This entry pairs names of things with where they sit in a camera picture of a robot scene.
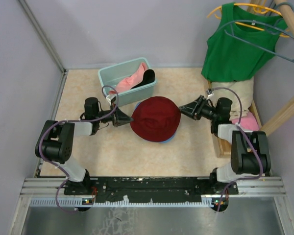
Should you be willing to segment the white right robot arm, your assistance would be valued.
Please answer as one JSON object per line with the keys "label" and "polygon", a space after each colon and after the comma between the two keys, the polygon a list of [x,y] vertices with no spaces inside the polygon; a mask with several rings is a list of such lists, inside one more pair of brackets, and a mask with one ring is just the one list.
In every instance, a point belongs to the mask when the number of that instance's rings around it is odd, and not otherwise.
{"label": "white right robot arm", "polygon": [[131,116],[118,107],[113,112],[114,126],[129,124],[140,138],[150,142],[166,142],[174,137],[181,116],[192,120],[206,118],[211,133],[231,144],[230,163],[215,168],[209,176],[213,193],[225,193],[238,180],[258,179],[271,168],[267,136],[261,131],[244,130],[240,123],[230,123],[232,101],[221,97],[213,106],[204,96],[177,107],[170,99],[154,96],[141,102]]}

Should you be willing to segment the light teal plastic bin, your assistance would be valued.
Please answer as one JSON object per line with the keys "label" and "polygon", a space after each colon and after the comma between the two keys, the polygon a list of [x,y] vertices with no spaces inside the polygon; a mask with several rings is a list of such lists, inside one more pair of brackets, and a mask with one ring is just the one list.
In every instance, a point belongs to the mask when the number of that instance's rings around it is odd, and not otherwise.
{"label": "light teal plastic bin", "polygon": [[[110,87],[116,88],[119,82],[133,75],[134,72],[138,70],[141,63],[145,63],[148,69],[151,68],[148,60],[144,57],[139,57],[136,59],[101,68],[98,71],[98,78],[101,86],[104,87],[104,96],[109,95],[109,92],[112,90]],[[134,103],[153,96],[154,86],[156,85],[156,83],[157,79],[145,86],[119,93],[118,106],[121,107],[123,105]]]}

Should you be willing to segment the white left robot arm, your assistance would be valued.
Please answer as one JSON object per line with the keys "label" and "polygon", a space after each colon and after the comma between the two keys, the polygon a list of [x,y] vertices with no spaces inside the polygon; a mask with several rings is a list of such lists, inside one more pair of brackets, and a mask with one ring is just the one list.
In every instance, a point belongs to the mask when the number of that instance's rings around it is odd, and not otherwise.
{"label": "white left robot arm", "polygon": [[65,174],[66,195],[91,194],[95,190],[89,171],[72,156],[74,138],[95,135],[101,123],[119,127],[133,121],[132,117],[119,109],[115,95],[109,95],[108,100],[109,110],[103,110],[96,97],[89,97],[84,103],[84,113],[78,120],[47,120],[44,124],[35,146],[35,155]]}

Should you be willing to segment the dark red bucket hat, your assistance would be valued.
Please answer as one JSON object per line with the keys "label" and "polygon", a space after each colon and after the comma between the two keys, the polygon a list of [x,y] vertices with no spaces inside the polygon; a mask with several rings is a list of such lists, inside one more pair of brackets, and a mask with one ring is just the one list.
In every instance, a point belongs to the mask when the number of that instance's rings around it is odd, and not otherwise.
{"label": "dark red bucket hat", "polygon": [[146,141],[164,142],[175,135],[181,111],[172,100],[153,96],[140,102],[131,117],[130,127],[136,135]]}

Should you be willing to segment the blue bucket hat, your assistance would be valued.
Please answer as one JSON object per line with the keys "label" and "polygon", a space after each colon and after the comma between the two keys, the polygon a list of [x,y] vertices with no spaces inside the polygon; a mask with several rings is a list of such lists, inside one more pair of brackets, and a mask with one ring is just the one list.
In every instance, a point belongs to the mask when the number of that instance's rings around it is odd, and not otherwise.
{"label": "blue bucket hat", "polygon": [[[141,102],[138,102],[136,105],[135,105],[135,108],[134,108],[134,111],[133,113],[136,111],[137,107],[140,105]],[[164,140],[164,141],[151,141],[151,142],[156,142],[156,143],[159,143],[159,144],[165,144],[165,143],[168,143],[170,142],[176,135],[176,131],[175,133],[168,139]]]}

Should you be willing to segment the pink bucket hat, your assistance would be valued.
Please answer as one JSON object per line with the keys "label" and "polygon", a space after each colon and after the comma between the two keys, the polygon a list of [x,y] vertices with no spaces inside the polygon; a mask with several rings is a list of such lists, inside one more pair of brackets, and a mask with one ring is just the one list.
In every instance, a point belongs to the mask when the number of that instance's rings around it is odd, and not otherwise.
{"label": "pink bucket hat", "polygon": [[115,87],[116,91],[110,90],[109,94],[122,93],[131,90],[132,88],[140,85],[144,80],[144,73],[148,69],[145,62],[142,62],[135,73],[131,76],[124,78]]}

